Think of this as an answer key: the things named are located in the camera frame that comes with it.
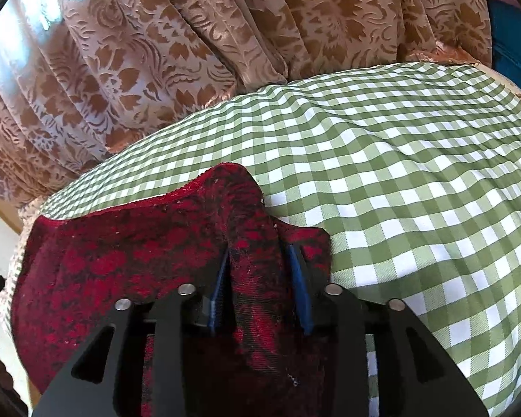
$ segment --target metal rivet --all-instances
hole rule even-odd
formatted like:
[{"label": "metal rivet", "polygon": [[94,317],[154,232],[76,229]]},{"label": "metal rivet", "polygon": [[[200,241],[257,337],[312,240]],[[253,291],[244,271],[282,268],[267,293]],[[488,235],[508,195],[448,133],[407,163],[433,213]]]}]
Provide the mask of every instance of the metal rivet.
[{"label": "metal rivet", "polygon": [[114,306],[116,310],[128,310],[131,307],[131,301],[127,298],[118,300]]},{"label": "metal rivet", "polygon": [[390,306],[390,309],[396,310],[398,312],[401,312],[403,309],[405,309],[405,303],[402,300],[390,300],[388,306]]},{"label": "metal rivet", "polygon": [[180,295],[193,295],[195,293],[195,286],[193,284],[183,284],[183,285],[180,285],[179,288],[178,288],[178,293]]},{"label": "metal rivet", "polygon": [[342,294],[343,288],[338,284],[328,284],[324,291],[327,295],[338,296]]}]

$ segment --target gingham fabric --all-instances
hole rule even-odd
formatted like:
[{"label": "gingham fabric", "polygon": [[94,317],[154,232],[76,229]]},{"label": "gingham fabric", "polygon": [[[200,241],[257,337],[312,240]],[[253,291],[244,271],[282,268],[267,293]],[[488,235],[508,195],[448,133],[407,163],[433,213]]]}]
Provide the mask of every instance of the gingham fabric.
[{"label": "gingham fabric", "polygon": [[[499,415],[521,388],[521,100],[464,65],[384,65],[196,113],[48,199],[73,218],[247,167],[273,215],[324,227],[333,280],[405,299]],[[375,357],[368,355],[371,384]],[[372,400],[376,414],[376,400]]]}]

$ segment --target red and black patterned fabric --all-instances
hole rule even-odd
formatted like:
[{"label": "red and black patterned fabric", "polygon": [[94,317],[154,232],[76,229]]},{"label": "red and black patterned fabric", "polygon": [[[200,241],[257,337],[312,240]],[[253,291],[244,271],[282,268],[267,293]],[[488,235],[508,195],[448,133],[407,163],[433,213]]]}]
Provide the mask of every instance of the red and black patterned fabric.
[{"label": "red and black patterned fabric", "polygon": [[[185,187],[67,221],[39,217],[26,245],[12,330],[32,382],[45,391],[75,348],[128,297],[151,302],[183,283],[212,280],[228,248],[236,330],[184,341],[190,415],[321,415],[328,342],[305,337],[294,311],[284,246],[298,243],[329,274],[328,234],[271,217],[259,186],[224,163]],[[144,348],[143,416],[151,414]]]}]

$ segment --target beige fabric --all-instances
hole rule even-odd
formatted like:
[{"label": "beige fabric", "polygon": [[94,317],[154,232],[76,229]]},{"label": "beige fabric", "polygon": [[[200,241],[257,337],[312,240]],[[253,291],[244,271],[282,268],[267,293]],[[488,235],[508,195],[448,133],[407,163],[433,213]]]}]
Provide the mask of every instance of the beige fabric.
[{"label": "beige fabric", "polygon": [[0,196],[54,192],[236,93],[392,63],[437,41],[490,64],[486,0],[10,0]]}]

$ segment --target green and white checkered cloth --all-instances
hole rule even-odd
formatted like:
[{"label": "green and white checkered cloth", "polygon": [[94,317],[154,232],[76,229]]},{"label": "green and white checkered cloth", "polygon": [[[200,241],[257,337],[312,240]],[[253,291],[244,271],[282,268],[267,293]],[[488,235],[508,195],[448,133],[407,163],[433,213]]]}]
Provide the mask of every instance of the green and white checkered cloth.
[{"label": "green and white checkered cloth", "polygon": [[[247,167],[271,214],[329,232],[335,282],[363,299],[405,299],[491,415],[513,400],[521,389],[518,97],[473,66],[429,63],[271,85],[134,144],[42,213],[73,218],[162,195],[220,162]],[[368,361],[375,375],[374,353]]]}]

